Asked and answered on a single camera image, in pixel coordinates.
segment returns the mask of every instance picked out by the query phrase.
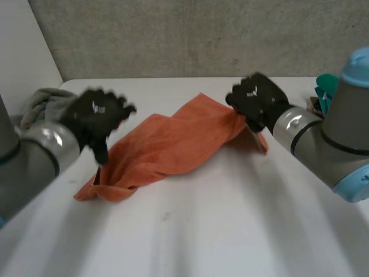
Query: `gray wall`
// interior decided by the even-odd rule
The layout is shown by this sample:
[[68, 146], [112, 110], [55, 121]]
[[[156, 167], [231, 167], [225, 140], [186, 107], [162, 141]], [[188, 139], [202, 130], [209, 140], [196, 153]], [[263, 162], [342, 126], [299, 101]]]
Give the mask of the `gray wall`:
[[369, 0], [29, 0], [65, 80], [339, 73]]

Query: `wrinkled fabric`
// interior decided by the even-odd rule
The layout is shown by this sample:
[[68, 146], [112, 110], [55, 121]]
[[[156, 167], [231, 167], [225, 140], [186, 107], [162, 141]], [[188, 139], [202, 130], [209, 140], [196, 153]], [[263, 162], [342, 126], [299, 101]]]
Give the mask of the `wrinkled fabric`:
[[[153, 114], [109, 150], [109, 163], [74, 196], [121, 201], [140, 186], [186, 174], [247, 128], [245, 117], [200, 94], [172, 117]], [[250, 130], [244, 143], [266, 153], [268, 145]]]

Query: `white table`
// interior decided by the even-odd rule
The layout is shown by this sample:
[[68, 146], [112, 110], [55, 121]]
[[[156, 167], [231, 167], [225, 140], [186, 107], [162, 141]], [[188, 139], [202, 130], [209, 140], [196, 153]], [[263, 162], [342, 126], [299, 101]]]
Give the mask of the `white table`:
[[[172, 115], [203, 92], [224, 103], [239, 78], [72, 80], [137, 105], [112, 145], [151, 113]], [[315, 78], [274, 78], [305, 106]], [[118, 204], [77, 202], [95, 173], [78, 161], [0, 232], [3, 277], [369, 276], [369, 200], [350, 205], [264, 131], [268, 156], [221, 149], [200, 169], [140, 188]]]

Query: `gray towel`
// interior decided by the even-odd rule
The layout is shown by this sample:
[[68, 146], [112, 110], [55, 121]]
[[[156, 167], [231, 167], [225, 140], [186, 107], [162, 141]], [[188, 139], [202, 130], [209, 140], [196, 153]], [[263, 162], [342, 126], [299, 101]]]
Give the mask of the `gray towel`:
[[15, 115], [10, 119], [20, 130], [28, 130], [38, 121], [59, 119], [64, 109], [76, 98], [77, 95], [63, 89], [41, 88], [31, 96], [24, 115]]

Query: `black glove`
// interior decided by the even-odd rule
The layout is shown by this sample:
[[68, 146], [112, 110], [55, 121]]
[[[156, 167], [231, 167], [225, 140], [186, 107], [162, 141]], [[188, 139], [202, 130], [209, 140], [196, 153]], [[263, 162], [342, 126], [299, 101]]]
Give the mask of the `black glove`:
[[80, 151], [88, 145], [100, 165], [108, 163], [106, 139], [136, 109], [124, 97], [103, 90], [85, 91], [62, 114], [59, 123], [75, 135]]
[[246, 116], [246, 123], [253, 132], [260, 132], [265, 127], [265, 117], [272, 105], [288, 104], [284, 92], [260, 73], [254, 73], [242, 79], [241, 84], [234, 85], [225, 101], [237, 113]]

